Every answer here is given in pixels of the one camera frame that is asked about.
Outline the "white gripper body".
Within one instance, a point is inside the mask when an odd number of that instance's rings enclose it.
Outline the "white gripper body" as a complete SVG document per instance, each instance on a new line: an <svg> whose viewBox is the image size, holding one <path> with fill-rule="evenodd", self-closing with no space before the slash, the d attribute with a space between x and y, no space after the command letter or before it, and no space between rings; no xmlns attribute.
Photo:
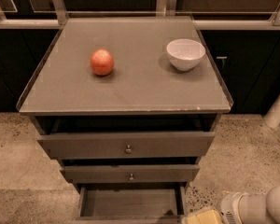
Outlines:
<svg viewBox="0 0 280 224"><path fill-rule="evenodd" d="M243 193L226 192L218 202L217 209L224 224L243 224L239 215L239 203Z"/></svg>

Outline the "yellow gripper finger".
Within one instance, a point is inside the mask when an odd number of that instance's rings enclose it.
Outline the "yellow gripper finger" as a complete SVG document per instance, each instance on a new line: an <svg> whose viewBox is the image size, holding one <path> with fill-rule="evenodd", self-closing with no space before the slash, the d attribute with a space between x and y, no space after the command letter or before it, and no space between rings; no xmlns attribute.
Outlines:
<svg viewBox="0 0 280 224"><path fill-rule="evenodd" d="M219 213L213 209L201 209L182 219L182 224L223 224Z"/></svg>

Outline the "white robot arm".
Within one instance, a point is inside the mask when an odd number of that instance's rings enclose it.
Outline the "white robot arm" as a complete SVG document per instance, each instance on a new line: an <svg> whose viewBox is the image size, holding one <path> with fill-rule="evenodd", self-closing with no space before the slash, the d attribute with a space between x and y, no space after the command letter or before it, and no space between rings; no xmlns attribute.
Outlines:
<svg viewBox="0 0 280 224"><path fill-rule="evenodd" d="M205 207L183 217L182 224L280 224L280 186L267 194L228 192L217 209Z"/></svg>

